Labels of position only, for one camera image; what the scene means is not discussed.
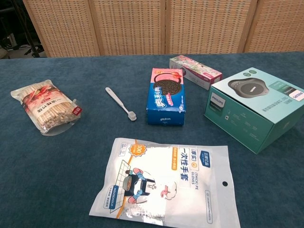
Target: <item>small box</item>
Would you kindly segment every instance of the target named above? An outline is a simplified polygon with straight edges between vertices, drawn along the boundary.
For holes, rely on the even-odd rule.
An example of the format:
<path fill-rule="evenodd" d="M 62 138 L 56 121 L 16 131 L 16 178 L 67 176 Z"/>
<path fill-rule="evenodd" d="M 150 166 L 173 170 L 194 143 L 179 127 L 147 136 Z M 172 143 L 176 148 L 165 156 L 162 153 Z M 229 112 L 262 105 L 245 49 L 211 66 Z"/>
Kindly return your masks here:
<path fill-rule="evenodd" d="M 205 116 L 258 154 L 301 118 L 303 91 L 250 68 L 211 86 Z"/>
<path fill-rule="evenodd" d="M 147 120 L 148 124 L 184 125 L 186 102 L 182 70 L 152 70 Z"/>
<path fill-rule="evenodd" d="M 221 72 L 182 55 L 171 58 L 169 65 L 172 69 L 182 69 L 184 78 L 207 90 L 223 77 Z"/>

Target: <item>teal box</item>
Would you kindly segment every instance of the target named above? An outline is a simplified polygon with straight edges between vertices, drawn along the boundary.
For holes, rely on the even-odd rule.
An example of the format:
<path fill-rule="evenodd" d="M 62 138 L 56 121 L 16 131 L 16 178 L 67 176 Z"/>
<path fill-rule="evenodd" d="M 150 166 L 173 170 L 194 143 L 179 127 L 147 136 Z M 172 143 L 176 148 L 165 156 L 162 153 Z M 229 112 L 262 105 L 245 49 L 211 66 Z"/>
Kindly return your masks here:
<path fill-rule="evenodd" d="M 304 90 L 250 68 L 211 85 L 205 116 L 258 154 L 304 114 Z"/>

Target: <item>packaging label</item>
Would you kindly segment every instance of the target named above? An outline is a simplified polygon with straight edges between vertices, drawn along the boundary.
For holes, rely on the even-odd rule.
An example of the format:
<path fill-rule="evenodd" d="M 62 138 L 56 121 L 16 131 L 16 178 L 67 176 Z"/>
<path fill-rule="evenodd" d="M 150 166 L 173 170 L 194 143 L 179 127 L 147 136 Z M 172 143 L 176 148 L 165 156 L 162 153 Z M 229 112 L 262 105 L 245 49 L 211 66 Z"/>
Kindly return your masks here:
<path fill-rule="evenodd" d="M 73 114 L 74 115 L 79 115 L 82 112 L 82 108 L 77 106 L 76 108 L 73 109 Z"/>
<path fill-rule="evenodd" d="M 177 170 L 177 147 L 173 147 L 172 149 L 172 170 Z"/>
<path fill-rule="evenodd" d="M 221 98 L 219 95 L 212 93 L 211 94 L 211 102 L 215 103 L 217 106 L 223 108 L 226 100 Z"/>
<path fill-rule="evenodd" d="M 145 145 L 134 144 L 130 147 L 130 153 L 135 157 L 142 156 L 146 151 L 147 147 Z"/>
<path fill-rule="evenodd" d="M 180 172 L 180 181 L 179 185 L 183 188 L 190 187 L 190 166 L 189 166 L 189 149 L 188 148 L 179 148 L 179 172 Z"/>
<path fill-rule="evenodd" d="M 46 85 L 25 96 L 22 106 L 26 112 L 31 111 L 38 118 L 51 107 L 63 102 L 69 101 L 57 88 Z"/>
<path fill-rule="evenodd" d="M 190 149 L 190 169 L 199 170 L 199 154 L 196 149 Z"/>
<path fill-rule="evenodd" d="M 112 195 L 112 190 L 113 190 L 113 186 L 109 187 L 107 194 L 106 194 L 106 198 L 104 201 L 104 209 L 109 209 L 109 205 L 110 205 L 110 198 Z"/>
<path fill-rule="evenodd" d="M 126 144 L 126 143 L 121 144 L 118 156 L 125 156 L 127 146 L 128 146 L 128 144 Z"/>
<path fill-rule="evenodd" d="M 206 166 L 206 167 L 210 168 L 210 156 L 209 156 L 209 152 L 207 152 L 207 151 L 201 151 L 199 158 L 200 158 L 201 163 L 202 163 L 203 166 Z"/>
<path fill-rule="evenodd" d="M 276 81 L 275 83 L 271 84 L 269 87 L 275 89 L 276 91 L 281 92 L 296 101 L 301 101 L 304 99 L 304 92 L 297 90 L 284 82 Z"/>
<path fill-rule="evenodd" d="M 111 194 L 111 198 L 110 198 L 109 209 L 115 209 L 117 194 L 118 194 L 118 186 L 114 185 L 113 190 L 112 190 L 112 194 Z"/>
<path fill-rule="evenodd" d="M 211 193 L 210 191 L 205 191 L 206 196 L 206 211 L 207 211 L 207 222 L 212 224 L 212 207 L 211 207 Z"/>

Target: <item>red label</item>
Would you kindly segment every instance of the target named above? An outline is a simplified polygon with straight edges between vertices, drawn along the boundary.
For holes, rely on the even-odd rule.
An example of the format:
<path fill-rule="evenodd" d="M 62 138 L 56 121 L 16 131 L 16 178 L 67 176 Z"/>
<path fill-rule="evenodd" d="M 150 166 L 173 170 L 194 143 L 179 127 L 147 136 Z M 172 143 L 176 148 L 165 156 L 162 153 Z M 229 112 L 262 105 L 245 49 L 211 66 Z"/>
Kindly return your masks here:
<path fill-rule="evenodd" d="M 50 100 L 51 98 L 46 98 L 46 99 L 44 99 L 43 101 L 41 101 L 41 103 L 43 104 L 43 103 L 45 103 L 46 101 L 48 101 L 48 100 Z"/>
<path fill-rule="evenodd" d="M 204 72 L 203 75 L 206 75 L 209 78 L 214 78 L 214 76 L 212 76 L 211 74 L 208 74 L 207 72 Z"/>
<path fill-rule="evenodd" d="M 73 114 L 74 115 L 79 115 L 82 112 L 82 108 L 77 106 L 76 108 L 74 108 L 73 110 Z"/>

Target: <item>white toothbrush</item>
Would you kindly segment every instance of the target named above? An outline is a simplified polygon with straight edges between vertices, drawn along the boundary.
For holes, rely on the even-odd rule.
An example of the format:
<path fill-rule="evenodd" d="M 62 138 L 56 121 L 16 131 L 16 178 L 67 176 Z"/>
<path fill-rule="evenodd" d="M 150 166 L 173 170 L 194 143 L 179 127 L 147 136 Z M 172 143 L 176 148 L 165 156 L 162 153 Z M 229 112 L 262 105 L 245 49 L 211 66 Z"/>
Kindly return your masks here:
<path fill-rule="evenodd" d="M 107 88 L 105 88 L 105 90 L 119 104 L 119 106 L 121 106 L 124 109 L 124 111 L 126 113 L 128 113 L 128 117 L 129 117 L 130 120 L 135 121 L 137 119 L 135 112 L 132 112 L 132 111 L 129 112 L 125 108 L 125 106 L 122 103 L 122 101 L 118 98 L 118 96 L 116 96 L 116 94 L 112 91 L 112 89 L 110 89 L 109 87 L 107 87 Z"/>

